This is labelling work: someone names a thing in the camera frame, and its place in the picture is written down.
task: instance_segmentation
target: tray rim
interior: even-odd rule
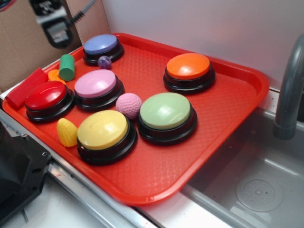
[[[151,50],[151,52],[155,54],[162,53],[163,50],[170,50],[171,54],[166,55],[166,57],[174,57],[179,54],[183,53],[190,53],[190,51],[172,47],[169,45],[161,44],[158,42],[154,42],[148,39],[136,37],[133,35],[125,34],[125,33],[114,33],[114,35],[117,36],[119,40],[122,40],[122,43],[125,43],[126,40],[130,41],[127,45],[137,47],[137,48],[143,48],[145,47],[145,50]],[[79,54],[82,53],[83,47],[80,47],[71,54]],[[239,116],[234,119],[224,131],[221,132],[219,136],[214,141],[220,141],[221,143],[215,143],[212,142],[204,152],[200,154],[200,156],[197,158],[197,160],[188,168],[185,170],[185,172],[166,190],[160,192],[159,194],[153,194],[153,195],[147,195],[147,196],[133,196],[130,194],[127,194],[126,192],[119,191],[121,188],[113,187],[111,182],[104,176],[103,179],[101,179],[100,175],[97,175],[95,171],[92,171],[91,169],[87,168],[87,164],[84,161],[77,161],[75,162],[75,157],[71,153],[68,152],[68,150],[63,147],[62,145],[58,144],[56,141],[54,141],[53,138],[48,136],[47,134],[41,132],[33,123],[30,121],[24,121],[25,119],[15,110],[13,107],[11,107],[7,100],[5,99],[3,101],[3,110],[7,112],[9,115],[11,115],[16,121],[18,121],[21,125],[23,125],[25,128],[27,128],[30,132],[35,134],[40,140],[42,140],[46,145],[48,145],[52,150],[54,150],[56,153],[57,151],[61,151],[64,148],[64,151],[68,153],[58,153],[61,157],[63,157],[68,163],[70,163],[72,166],[74,166],[76,169],[78,169],[80,172],[82,172],[85,176],[88,178],[98,179],[98,184],[93,181],[98,187],[105,190],[109,195],[111,195],[116,200],[125,203],[130,206],[143,206],[148,205],[151,203],[156,203],[161,200],[165,200],[166,198],[174,195],[178,191],[182,189],[182,187],[188,182],[188,180],[196,173],[196,171],[208,160],[210,156],[218,149],[221,144],[238,128],[239,125],[255,110],[255,108],[258,106],[258,104],[266,97],[269,91],[269,82],[266,76],[249,67],[234,64],[227,62],[225,60],[216,59],[213,57],[207,56],[211,63],[213,64],[214,68],[217,67],[229,67],[234,68],[235,70],[242,70],[244,72],[248,72],[248,78],[246,82],[249,82],[250,80],[254,80],[254,83],[256,83],[256,97],[254,101],[251,103],[248,103],[248,106],[244,108],[240,113]],[[53,68],[56,68],[56,66],[59,64],[59,60],[55,61],[51,65],[47,66],[44,71],[51,70]],[[85,165],[77,166],[78,163],[85,163]]]

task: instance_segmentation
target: sink drain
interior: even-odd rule
[[[281,186],[261,173],[242,178],[237,184],[236,194],[245,207],[258,212],[274,210],[283,200]]]

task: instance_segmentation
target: green button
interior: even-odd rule
[[[190,116],[190,102],[177,93],[157,94],[147,99],[140,110],[142,121],[150,128],[168,130],[180,126]]]

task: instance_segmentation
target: pink button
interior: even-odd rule
[[[82,98],[95,98],[111,91],[116,84],[111,70],[94,70],[86,73],[75,83],[75,91]]]

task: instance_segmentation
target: orange block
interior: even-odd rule
[[[59,77],[59,69],[51,70],[47,76],[49,81],[59,81],[66,85],[66,82]]]

